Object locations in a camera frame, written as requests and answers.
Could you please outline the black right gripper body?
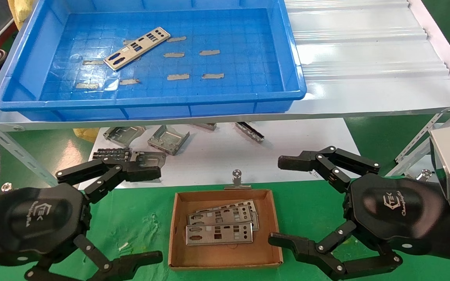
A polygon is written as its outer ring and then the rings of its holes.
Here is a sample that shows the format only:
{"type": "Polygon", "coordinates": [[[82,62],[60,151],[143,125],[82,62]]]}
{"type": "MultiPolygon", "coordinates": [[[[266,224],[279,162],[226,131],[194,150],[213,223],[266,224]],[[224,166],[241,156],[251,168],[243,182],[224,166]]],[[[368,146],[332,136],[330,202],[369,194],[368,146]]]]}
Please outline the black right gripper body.
{"type": "Polygon", "coordinates": [[[346,217],[356,224],[354,236],[376,251],[381,244],[412,255],[429,254],[432,231],[446,208],[434,183],[366,174],[348,189],[346,217]]]}

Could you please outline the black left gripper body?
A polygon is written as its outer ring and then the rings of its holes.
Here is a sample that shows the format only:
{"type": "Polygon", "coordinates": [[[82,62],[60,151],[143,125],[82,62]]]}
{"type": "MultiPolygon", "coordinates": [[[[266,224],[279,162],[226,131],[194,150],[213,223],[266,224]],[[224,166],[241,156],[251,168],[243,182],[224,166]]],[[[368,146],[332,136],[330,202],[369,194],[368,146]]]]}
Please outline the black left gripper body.
{"type": "Polygon", "coordinates": [[[90,220],[88,200],[66,183],[0,194],[0,266],[42,258],[60,263],[77,250],[73,241],[86,234],[90,220]]]}

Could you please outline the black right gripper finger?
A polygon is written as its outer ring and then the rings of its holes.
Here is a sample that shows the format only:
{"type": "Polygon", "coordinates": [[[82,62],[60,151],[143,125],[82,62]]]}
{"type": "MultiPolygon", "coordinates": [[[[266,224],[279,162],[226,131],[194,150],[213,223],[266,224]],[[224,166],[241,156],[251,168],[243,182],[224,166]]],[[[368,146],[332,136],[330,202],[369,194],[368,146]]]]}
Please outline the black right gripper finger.
{"type": "Polygon", "coordinates": [[[308,238],[282,233],[270,233],[268,243],[291,250],[296,261],[317,266],[332,281],[390,273],[402,264],[402,258],[387,243],[377,245],[378,256],[347,261],[335,258],[333,250],[350,238],[356,230],[357,225],[354,222],[346,221],[318,243],[308,238]]]}
{"type": "Polygon", "coordinates": [[[348,193],[351,178],[342,169],[359,176],[378,174],[380,164],[335,146],[321,151],[302,151],[298,156],[281,155],[277,167],[288,171],[315,171],[339,193],[348,193]]]}

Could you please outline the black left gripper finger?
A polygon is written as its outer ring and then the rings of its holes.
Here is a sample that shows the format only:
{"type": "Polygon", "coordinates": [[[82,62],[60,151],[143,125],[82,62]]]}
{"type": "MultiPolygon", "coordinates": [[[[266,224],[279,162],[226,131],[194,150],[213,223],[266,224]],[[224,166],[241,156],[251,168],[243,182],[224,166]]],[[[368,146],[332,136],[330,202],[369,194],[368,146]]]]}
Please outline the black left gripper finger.
{"type": "MultiPolygon", "coordinates": [[[[114,260],[98,250],[85,235],[78,235],[73,240],[74,245],[80,249],[98,268],[88,281],[129,281],[139,267],[158,264],[163,261],[161,251],[147,251],[141,254],[121,256],[114,260]]],[[[42,258],[25,273],[27,281],[77,281],[78,279],[50,272],[52,260],[42,258]]]]}
{"type": "Polygon", "coordinates": [[[155,180],[161,177],[158,166],[140,167],[136,162],[122,162],[110,158],[98,158],[60,170],[56,173],[58,183],[76,185],[87,180],[95,182],[84,189],[89,203],[98,203],[120,183],[155,180]]]}

